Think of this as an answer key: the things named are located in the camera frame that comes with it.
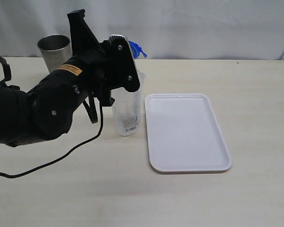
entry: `blue bottle cap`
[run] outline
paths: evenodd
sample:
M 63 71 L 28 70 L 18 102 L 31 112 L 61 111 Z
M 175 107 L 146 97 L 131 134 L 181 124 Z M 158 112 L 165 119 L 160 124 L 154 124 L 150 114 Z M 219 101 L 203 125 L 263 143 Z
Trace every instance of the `blue bottle cap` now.
M 140 47 L 140 45 L 132 42 L 132 41 L 129 41 L 129 45 L 131 46 L 131 50 L 132 50 L 132 53 L 133 53 L 133 58 L 138 58 L 140 53 L 143 54 L 144 58 L 147 58 L 147 54 L 144 53 L 144 51 L 142 50 L 142 47 Z

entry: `stainless steel cup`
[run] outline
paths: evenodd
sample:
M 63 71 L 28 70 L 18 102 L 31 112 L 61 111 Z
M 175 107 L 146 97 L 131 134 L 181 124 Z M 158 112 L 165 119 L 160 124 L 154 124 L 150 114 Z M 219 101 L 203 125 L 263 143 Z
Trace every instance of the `stainless steel cup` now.
M 72 57 L 71 41 L 64 35 L 46 36 L 38 41 L 37 46 L 50 73 Z

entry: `white table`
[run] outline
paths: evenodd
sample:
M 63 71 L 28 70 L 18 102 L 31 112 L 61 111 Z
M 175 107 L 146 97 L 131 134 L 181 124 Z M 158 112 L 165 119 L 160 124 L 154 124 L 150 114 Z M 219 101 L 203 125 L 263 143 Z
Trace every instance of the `white table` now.
M 43 59 L 7 58 L 12 84 L 28 91 Z M 145 96 L 207 95 L 233 158 L 223 174 L 160 175 L 147 155 L 145 120 L 129 137 L 105 109 L 101 137 L 60 163 L 19 179 L 0 177 L 0 227 L 284 227 L 284 61 L 140 60 Z M 19 173 L 93 136 L 84 108 L 59 139 L 0 145 L 0 171 Z

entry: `black cable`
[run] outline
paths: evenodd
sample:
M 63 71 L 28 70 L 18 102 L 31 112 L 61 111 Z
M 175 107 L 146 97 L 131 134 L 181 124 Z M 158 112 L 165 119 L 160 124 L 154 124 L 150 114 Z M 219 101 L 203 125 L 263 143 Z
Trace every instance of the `black cable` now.
M 98 138 L 98 137 L 101 135 L 101 132 L 102 132 L 102 130 L 103 130 L 103 105 L 102 105 L 102 96 L 101 96 L 101 94 L 102 94 L 102 92 L 100 92 L 100 97 L 99 97 L 101 123 L 100 123 L 99 132 L 98 132 L 98 134 L 97 134 L 96 136 L 94 136 L 93 138 L 90 138 L 90 139 L 88 139 L 88 140 L 86 140 L 86 141 L 84 141 L 84 142 L 82 142 L 82 143 L 80 143 L 80 144 L 74 146 L 72 149 L 70 149 L 69 152 L 67 152 L 65 155 L 61 156 L 60 158 L 57 158 L 56 160 L 53 160 L 53 161 L 48 162 L 48 163 L 46 163 L 46 164 L 40 165 L 40 166 L 38 166 L 38 167 L 36 167 L 36 168 L 33 168 L 33 169 L 31 169 L 31 170 L 28 170 L 28 171 L 23 172 L 23 173 L 20 173 L 20 174 L 9 175 L 9 174 L 0 172 L 0 176 L 6 177 L 6 178 L 18 178 L 18 177 L 21 177 L 21 176 L 25 176 L 25 175 L 27 175 L 27 174 L 30 174 L 30 173 L 34 172 L 34 171 L 37 171 L 37 170 L 39 170 L 39 169 L 45 168 L 45 167 L 47 167 L 47 166 L 50 166 L 50 165 L 52 165 L 52 164 L 55 164 L 55 163 L 61 161 L 62 159 L 66 158 L 68 155 L 70 155 L 70 154 L 71 154 L 75 149 L 77 149 L 78 147 L 81 147 L 82 145 L 87 144 L 87 143 L 89 143 L 89 142 L 95 140 L 96 138 Z

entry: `plastic tray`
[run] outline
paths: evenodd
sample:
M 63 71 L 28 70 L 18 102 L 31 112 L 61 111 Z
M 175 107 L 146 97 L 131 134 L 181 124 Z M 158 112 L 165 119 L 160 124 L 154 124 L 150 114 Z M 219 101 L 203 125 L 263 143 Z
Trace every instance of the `plastic tray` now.
M 230 153 L 209 99 L 202 94 L 145 98 L 151 166 L 161 173 L 223 172 Z

